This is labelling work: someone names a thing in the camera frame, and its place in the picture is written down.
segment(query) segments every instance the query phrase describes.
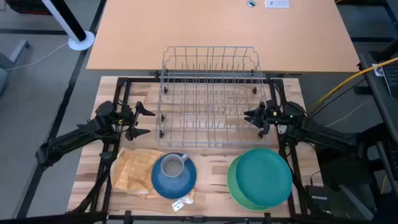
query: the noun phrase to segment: blue speckled plate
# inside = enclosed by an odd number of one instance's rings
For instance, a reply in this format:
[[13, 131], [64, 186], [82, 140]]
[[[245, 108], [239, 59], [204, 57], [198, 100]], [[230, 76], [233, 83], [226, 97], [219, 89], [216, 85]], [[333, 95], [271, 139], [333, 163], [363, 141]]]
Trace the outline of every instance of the blue speckled plate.
[[179, 177], [171, 178], [163, 174], [160, 165], [162, 160], [168, 154], [160, 157], [154, 164], [152, 170], [152, 184], [158, 194], [165, 198], [177, 199], [186, 196], [195, 186], [197, 181], [197, 169], [191, 159], [184, 163], [184, 170]]

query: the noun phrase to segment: power strip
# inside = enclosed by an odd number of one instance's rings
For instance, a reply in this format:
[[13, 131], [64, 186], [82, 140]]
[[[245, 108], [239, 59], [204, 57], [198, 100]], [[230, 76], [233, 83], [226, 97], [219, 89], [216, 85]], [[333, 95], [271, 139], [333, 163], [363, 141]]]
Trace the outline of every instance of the power strip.
[[266, 0], [267, 8], [290, 8], [289, 0]]

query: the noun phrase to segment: stacked plates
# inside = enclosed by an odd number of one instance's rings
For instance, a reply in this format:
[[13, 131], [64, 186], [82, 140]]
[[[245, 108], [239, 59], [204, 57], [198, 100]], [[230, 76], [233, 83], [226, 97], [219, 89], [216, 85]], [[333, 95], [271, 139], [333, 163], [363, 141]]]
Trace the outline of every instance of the stacked plates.
[[292, 175], [285, 160], [269, 149], [252, 149], [228, 169], [228, 188], [242, 207], [263, 211], [283, 203], [292, 191]]

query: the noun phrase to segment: yellow cable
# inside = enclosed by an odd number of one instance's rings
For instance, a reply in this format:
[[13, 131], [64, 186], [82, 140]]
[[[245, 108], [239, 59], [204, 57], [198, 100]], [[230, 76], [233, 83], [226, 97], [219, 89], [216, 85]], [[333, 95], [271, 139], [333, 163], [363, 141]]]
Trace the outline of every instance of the yellow cable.
[[365, 70], [362, 70], [362, 71], [358, 72], [357, 74], [354, 74], [354, 75], [350, 76], [349, 78], [347, 78], [346, 80], [344, 80], [342, 83], [340, 83], [338, 86], [336, 86], [334, 89], [332, 89], [328, 94], [326, 94], [324, 97], [320, 98], [316, 103], [314, 103], [312, 106], [310, 106], [309, 110], [311, 110], [312, 108], [314, 108], [316, 105], [322, 103], [325, 99], [327, 99], [329, 96], [331, 96], [332, 94], [334, 94], [335, 91], [339, 90], [344, 84], [348, 83], [349, 81], [353, 80], [354, 78], [356, 78], [356, 77], [358, 77], [358, 76], [360, 76], [360, 75], [363, 75], [363, 74], [365, 74], [366, 72], [371, 71], [371, 70], [373, 70], [373, 69], [375, 69], [375, 68], [378, 68], [378, 67], [387, 65], [387, 64], [392, 63], [392, 62], [395, 62], [395, 61], [397, 61], [397, 60], [398, 60], [398, 57], [393, 58], [393, 59], [391, 59], [391, 60], [388, 60], [388, 61], [386, 61], [386, 62], [380, 63], [380, 64], [375, 65], [375, 66], [373, 66], [373, 67], [367, 68], [367, 69], [365, 69]]
[[383, 183], [381, 184], [381, 190], [380, 190], [380, 193], [381, 193], [381, 194], [383, 194], [384, 189], [386, 188], [386, 182], [387, 182], [387, 174], [384, 175]]

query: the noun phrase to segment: yellow dish towel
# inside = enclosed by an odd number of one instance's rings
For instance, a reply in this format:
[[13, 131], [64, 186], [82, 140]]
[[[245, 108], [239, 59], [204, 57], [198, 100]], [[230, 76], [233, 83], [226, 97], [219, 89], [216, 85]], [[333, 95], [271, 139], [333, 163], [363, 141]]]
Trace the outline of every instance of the yellow dish towel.
[[[142, 198], [160, 198], [152, 185], [151, 175], [155, 162], [164, 153], [151, 149], [122, 148], [111, 168], [112, 187]], [[193, 200], [194, 190], [188, 197]]]

